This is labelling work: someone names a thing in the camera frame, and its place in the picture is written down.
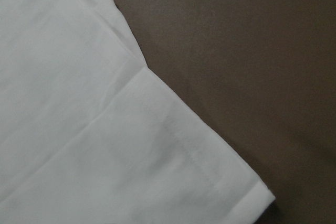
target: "white fabric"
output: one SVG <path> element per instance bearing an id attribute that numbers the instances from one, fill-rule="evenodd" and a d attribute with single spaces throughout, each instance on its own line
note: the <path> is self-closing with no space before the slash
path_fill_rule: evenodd
<path id="1" fill-rule="evenodd" d="M 273 200 L 113 0 L 0 0 L 1 224 L 253 223 Z"/>

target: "white t-shirt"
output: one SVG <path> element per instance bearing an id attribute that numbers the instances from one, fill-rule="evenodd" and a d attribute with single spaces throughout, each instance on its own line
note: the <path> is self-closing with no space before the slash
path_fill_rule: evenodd
<path id="1" fill-rule="evenodd" d="M 253 223 L 274 196 L 113 0 L 0 0 L 1 224 Z"/>

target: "brown background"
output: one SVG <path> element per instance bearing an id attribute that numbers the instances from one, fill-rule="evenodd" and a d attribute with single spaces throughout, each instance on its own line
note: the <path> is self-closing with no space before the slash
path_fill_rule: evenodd
<path id="1" fill-rule="evenodd" d="M 336 0 L 115 0 L 149 67 L 277 197 L 336 223 Z"/>

